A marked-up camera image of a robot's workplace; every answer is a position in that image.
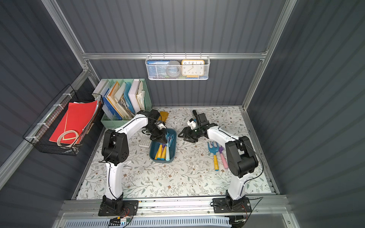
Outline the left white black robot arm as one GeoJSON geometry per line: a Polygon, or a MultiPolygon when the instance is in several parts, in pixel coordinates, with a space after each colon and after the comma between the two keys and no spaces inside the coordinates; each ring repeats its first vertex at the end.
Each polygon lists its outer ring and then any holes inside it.
{"type": "Polygon", "coordinates": [[[128,140],[139,130],[145,129],[150,140],[162,144],[167,143],[166,126],[159,120],[159,111],[139,111],[129,122],[115,130],[105,131],[102,156],[106,163],[107,182],[105,198],[118,200],[123,197],[122,171],[129,156],[128,140]]]}

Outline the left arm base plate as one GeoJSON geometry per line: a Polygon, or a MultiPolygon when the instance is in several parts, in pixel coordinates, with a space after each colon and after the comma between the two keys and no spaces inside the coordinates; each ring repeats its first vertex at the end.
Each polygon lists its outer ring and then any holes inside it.
{"type": "Polygon", "coordinates": [[[103,199],[98,216],[134,216],[138,209],[139,201],[137,200],[122,200],[122,199],[103,199]]]}

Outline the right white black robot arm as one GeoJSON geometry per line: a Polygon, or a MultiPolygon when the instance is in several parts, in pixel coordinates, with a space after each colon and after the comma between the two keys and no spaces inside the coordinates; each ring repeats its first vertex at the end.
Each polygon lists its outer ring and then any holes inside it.
{"type": "Polygon", "coordinates": [[[226,151],[226,163],[232,173],[232,180],[226,191],[226,205],[233,207],[241,205],[244,201],[249,202],[244,193],[245,184],[251,180],[250,174],[259,165],[250,139],[246,136],[229,134],[216,123],[209,123],[204,113],[198,114],[193,110],[193,115],[194,119],[188,121],[188,126],[178,134],[178,137],[186,142],[196,143],[204,136],[222,146],[226,151]]]}

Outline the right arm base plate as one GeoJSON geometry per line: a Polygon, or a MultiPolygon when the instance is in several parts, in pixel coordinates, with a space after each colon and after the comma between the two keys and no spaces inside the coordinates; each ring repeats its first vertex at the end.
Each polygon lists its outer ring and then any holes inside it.
{"type": "Polygon", "coordinates": [[[242,197],[238,200],[226,198],[213,198],[210,203],[215,213],[248,213],[252,212],[251,202],[247,197],[242,197]]]}

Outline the teal plastic storage box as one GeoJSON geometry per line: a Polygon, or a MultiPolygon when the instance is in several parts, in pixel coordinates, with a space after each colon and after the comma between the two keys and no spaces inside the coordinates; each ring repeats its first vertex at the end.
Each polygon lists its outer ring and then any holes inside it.
{"type": "Polygon", "coordinates": [[[167,151],[167,149],[164,149],[166,144],[161,144],[155,141],[151,142],[149,157],[154,162],[170,163],[175,158],[177,133],[174,129],[167,129],[167,133],[169,134],[169,137],[172,138],[172,142],[169,143],[169,151],[167,151]]]}

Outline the light blue rake pale handle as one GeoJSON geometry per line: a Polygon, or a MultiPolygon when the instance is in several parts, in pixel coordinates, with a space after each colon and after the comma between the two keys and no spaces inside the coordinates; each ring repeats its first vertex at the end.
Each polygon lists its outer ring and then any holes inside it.
{"type": "Polygon", "coordinates": [[[171,159],[171,156],[170,156],[170,147],[171,147],[171,145],[172,145],[172,143],[174,141],[174,135],[168,133],[166,135],[166,139],[167,139],[167,144],[166,144],[166,147],[165,147],[166,148],[165,160],[166,161],[170,161],[170,159],[171,159]]]}

